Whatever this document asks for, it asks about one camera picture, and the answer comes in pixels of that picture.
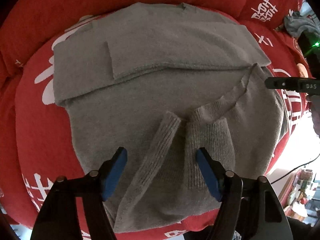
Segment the grey knit sweater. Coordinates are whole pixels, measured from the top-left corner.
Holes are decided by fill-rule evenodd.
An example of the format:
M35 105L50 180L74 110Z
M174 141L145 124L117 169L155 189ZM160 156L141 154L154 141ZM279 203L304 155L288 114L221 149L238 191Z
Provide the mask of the grey knit sweater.
M220 206L198 148L242 177L265 173L289 126L281 96L264 85L270 63L244 25L188 4L137 3L54 47L55 103L69 115L82 169L127 149L105 202L116 233Z

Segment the crumpled grey cloth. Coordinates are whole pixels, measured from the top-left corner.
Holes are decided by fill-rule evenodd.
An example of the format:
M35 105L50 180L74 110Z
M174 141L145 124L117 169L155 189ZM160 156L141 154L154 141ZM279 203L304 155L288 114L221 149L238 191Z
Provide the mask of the crumpled grey cloth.
M298 11L285 16L283 21L286 31L292 37L299 38L303 32L307 32L319 38L319 27L317 27L312 19L303 17Z

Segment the cluttered wooden shelf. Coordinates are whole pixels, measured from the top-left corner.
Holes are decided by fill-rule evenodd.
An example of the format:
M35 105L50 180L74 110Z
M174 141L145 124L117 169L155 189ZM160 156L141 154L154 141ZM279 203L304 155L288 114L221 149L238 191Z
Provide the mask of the cluttered wooden shelf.
M319 181L315 176L306 168L291 173L278 196L287 217L310 226L319 221Z

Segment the red blanket with white characters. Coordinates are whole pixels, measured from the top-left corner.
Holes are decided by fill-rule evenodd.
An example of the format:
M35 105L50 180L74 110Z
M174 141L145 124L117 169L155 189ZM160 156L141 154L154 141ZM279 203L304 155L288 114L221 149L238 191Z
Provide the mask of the red blanket with white characters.
M66 109L55 103L54 47L57 44L84 25L137 3L188 4L244 25L269 58L270 76L310 76L297 42L277 31L285 16L301 8L302 1L18 0L1 26L1 190L4 194L1 204L7 213L33 228L59 175L75 179L90 172L82 169L76 156ZM276 163L308 108L302 93L275 91L283 100L289 126L264 174ZM220 206L161 228L126 233L116 233L108 215L107 218L118 239L171 239L214 225L219 209Z

